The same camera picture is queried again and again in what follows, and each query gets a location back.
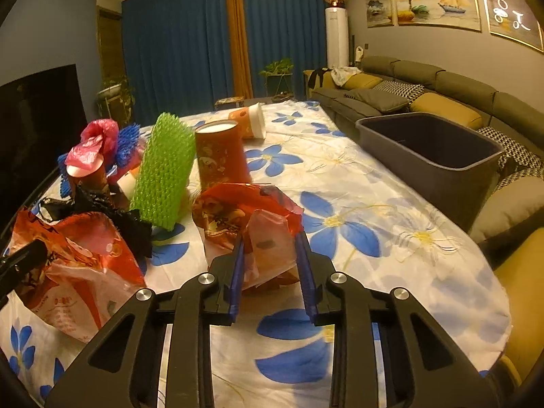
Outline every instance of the plastic tub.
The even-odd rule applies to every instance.
[[[359,145],[468,232],[496,177],[503,148],[426,113],[359,119]]]

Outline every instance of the potted plant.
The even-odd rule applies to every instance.
[[[267,96],[278,94],[292,94],[291,77],[293,76],[294,64],[291,58],[282,58],[280,61],[273,61],[259,72],[265,76],[265,87]]]

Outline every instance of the television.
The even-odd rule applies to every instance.
[[[0,87],[0,231],[52,177],[56,159],[78,144],[86,124],[75,64]]]

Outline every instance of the wooden door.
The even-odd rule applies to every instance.
[[[125,74],[121,14],[99,7],[98,41],[102,80],[116,79]]]

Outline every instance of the tablecloth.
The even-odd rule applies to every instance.
[[[317,103],[271,104],[263,111],[265,141],[245,143],[252,179],[275,184],[305,208],[312,249],[365,287],[410,290],[475,368],[489,369],[505,346],[511,321],[507,294],[477,245],[338,131]],[[182,120],[197,127],[227,115]],[[144,137],[150,133],[151,127],[142,129]],[[56,183],[46,196],[58,197],[58,189]],[[199,190],[196,163],[189,190]],[[159,232],[153,243],[153,258],[141,267],[157,293],[176,289],[207,268],[189,215],[172,232]],[[333,327],[310,324],[299,285],[244,296],[237,322],[211,329],[216,407],[327,407],[333,342]],[[83,347],[38,319],[14,293],[0,312],[0,346],[41,403]],[[160,401],[168,348],[167,340]]]

